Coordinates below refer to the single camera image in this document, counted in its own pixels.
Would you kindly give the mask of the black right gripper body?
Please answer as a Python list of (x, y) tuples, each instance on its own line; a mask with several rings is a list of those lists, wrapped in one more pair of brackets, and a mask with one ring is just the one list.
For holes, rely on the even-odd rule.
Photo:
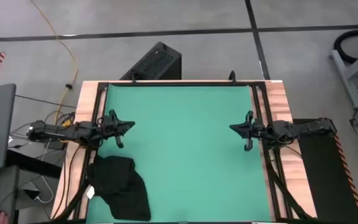
[(254, 118), (254, 112), (249, 110), (246, 114), (245, 129), (246, 129), (246, 145), (245, 151), (250, 151), (253, 148), (253, 138), (262, 139), (270, 131), (271, 125), (265, 126), (260, 118)]

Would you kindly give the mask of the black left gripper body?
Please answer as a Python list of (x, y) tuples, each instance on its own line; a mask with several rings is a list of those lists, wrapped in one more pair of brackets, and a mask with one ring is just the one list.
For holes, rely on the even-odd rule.
[(117, 122), (119, 121), (117, 114), (114, 110), (110, 110), (108, 115), (104, 115), (99, 121), (99, 135), (101, 139), (107, 140), (110, 137), (114, 137), (118, 148), (123, 148), (124, 143), (121, 141), (119, 135), (119, 128)]

